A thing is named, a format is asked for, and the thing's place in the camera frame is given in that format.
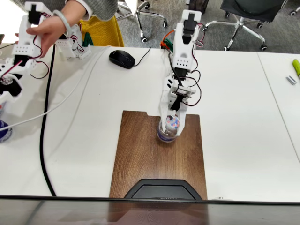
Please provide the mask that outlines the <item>person's left hand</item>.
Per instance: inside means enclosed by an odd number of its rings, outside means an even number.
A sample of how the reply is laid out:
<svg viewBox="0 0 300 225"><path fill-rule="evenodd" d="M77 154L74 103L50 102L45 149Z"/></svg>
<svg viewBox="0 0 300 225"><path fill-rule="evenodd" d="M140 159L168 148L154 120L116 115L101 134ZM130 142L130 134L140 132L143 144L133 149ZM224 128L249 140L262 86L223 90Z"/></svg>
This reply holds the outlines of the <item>person's left hand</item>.
<svg viewBox="0 0 300 225"><path fill-rule="evenodd" d="M43 58L48 49L61 37L66 31L66 27L58 16L46 18L39 26L28 28L26 32L30 35L41 36L41 49Z"/></svg>

